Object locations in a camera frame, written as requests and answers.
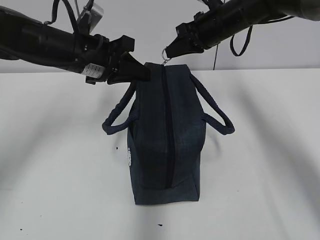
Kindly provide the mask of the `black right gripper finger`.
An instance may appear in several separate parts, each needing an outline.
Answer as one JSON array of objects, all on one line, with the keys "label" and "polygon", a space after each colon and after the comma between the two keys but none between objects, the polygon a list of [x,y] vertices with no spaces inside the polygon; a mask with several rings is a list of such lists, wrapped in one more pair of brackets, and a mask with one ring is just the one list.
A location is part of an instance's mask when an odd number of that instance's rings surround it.
[{"label": "black right gripper finger", "polygon": [[197,45],[189,45],[185,50],[185,55],[202,54],[205,50]]},{"label": "black right gripper finger", "polygon": [[184,55],[195,54],[198,48],[194,46],[189,38],[176,38],[166,47],[166,56],[168,58],[176,58]]}]

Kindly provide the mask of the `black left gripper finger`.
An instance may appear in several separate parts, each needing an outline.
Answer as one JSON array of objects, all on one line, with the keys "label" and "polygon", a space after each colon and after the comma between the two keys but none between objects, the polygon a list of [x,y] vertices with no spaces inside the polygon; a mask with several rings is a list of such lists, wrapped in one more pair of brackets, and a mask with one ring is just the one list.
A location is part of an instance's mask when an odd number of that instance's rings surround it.
[{"label": "black left gripper finger", "polygon": [[120,51],[133,52],[135,50],[135,39],[127,35],[122,35],[120,38],[109,42],[110,52]]},{"label": "black left gripper finger", "polygon": [[137,61],[128,52],[124,52],[119,59],[112,59],[107,74],[107,84],[130,83],[132,81],[147,82],[151,78],[148,67]]}]

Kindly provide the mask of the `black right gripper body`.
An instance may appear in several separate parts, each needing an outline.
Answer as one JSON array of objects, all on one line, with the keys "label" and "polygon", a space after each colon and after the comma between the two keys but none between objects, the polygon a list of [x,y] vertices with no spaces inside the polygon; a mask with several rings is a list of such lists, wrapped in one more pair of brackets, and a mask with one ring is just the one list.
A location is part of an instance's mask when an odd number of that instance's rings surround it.
[{"label": "black right gripper body", "polygon": [[193,16],[193,21],[181,23],[176,27],[177,37],[190,39],[194,46],[208,49],[208,24],[206,23],[207,13],[200,11]]}]

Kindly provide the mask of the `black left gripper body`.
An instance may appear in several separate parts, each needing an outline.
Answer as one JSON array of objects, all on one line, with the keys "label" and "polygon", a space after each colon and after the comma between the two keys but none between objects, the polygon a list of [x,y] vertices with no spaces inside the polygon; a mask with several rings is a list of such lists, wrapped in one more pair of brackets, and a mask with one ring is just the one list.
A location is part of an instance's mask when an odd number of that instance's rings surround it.
[{"label": "black left gripper body", "polygon": [[77,73],[85,76],[90,85],[121,83],[121,62],[123,38],[109,40],[100,34],[79,34],[74,36],[72,66]]}]

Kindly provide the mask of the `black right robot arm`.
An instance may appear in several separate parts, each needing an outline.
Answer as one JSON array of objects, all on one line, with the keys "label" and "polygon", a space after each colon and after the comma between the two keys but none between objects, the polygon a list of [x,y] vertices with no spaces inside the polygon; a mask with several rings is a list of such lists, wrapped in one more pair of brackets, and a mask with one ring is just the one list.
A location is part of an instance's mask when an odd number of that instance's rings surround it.
[{"label": "black right robot arm", "polygon": [[319,21],[318,0],[206,0],[209,10],[176,27],[177,37],[165,48],[170,59],[200,54],[254,25],[284,18]]}]

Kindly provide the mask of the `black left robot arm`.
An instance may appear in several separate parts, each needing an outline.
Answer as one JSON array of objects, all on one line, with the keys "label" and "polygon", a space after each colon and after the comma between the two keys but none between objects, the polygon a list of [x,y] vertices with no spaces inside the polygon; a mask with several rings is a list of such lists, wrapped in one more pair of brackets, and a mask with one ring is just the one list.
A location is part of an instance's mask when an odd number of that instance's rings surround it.
[{"label": "black left robot arm", "polygon": [[100,34],[69,33],[20,12],[0,8],[0,57],[62,69],[85,76],[87,84],[149,81],[151,71],[137,61],[135,40],[110,41]]}]

